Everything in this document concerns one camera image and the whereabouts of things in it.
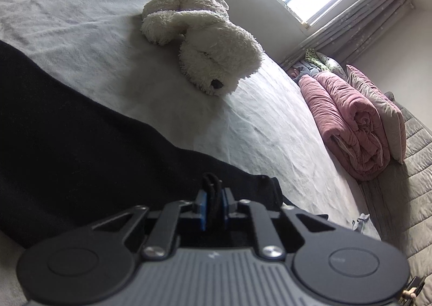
pink pillow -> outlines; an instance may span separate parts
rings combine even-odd
[[[348,83],[368,98],[377,109],[388,140],[390,155],[403,164],[407,150],[407,134],[402,112],[361,71],[351,65],[346,66],[346,71]]]

silver screw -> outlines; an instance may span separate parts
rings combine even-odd
[[[283,251],[280,247],[275,246],[275,245],[269,245],[269,246],[265,246],[263,247],[263,254],[267,257],[279,257],[283,254]]]
[[[166,252],[160,246],[148,246],[144,249],[148,257],[164,257]]]

pink comforter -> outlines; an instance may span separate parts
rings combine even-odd
[[[354,178],[375,178],[390,161],[388,142],[376,108],[331,72],[299,81],[325,145]]]

black nose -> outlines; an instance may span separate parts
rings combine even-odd
[[[223,87],[223,83],[219,80],[213,80],[210,85],[214,88],[214,89],[220,89]]]

white bed sheet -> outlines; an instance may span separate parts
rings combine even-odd
[[[0,0],[0,39],[174,145],[275,176],[296,205],[351,227],[367,211],[363,196],[328,153],[298,86],[266,57],[232,95],[205,95],[181,74],[178,42],[154,46],[141,35],[148,1]]]

